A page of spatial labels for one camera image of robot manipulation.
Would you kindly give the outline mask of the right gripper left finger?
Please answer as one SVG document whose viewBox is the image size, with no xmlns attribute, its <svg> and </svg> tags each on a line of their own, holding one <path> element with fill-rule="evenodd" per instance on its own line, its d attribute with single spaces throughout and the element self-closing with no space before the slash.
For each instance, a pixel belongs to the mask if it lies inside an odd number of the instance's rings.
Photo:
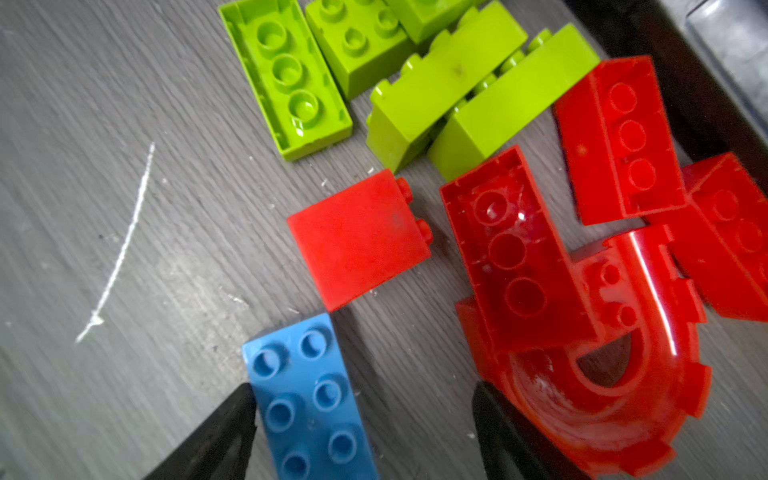
<svg viewBox="0 0 768 480">
<path fill-rule="evenodd" d="M 243 479 L 257 431 L 258 403 L 242 383 L 193 431 L 148 479 Z"/>
</svg>

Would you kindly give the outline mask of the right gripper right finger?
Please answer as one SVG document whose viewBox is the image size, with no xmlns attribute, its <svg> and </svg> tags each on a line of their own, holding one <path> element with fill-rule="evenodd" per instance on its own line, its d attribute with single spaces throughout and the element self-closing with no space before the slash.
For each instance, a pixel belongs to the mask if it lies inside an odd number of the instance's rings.
<svg viewBox="0 0 768 480">
<path fill-rule="evenodd" d="M 489 479 L 589 477 L 491 383 L 476 384 L 472 413 Z"/>
</svg>

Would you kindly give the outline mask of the blue lego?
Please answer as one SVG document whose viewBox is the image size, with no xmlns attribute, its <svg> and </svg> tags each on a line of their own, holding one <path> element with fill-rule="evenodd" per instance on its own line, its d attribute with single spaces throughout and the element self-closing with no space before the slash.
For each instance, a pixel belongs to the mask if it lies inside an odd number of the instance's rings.
<svg viewBox="0 0 768 480">
<path fill-rule="evenodd" d="M 242 345 L 280 479 L 377 479 L 340 344 L 323 312 Z"/>
</svg>

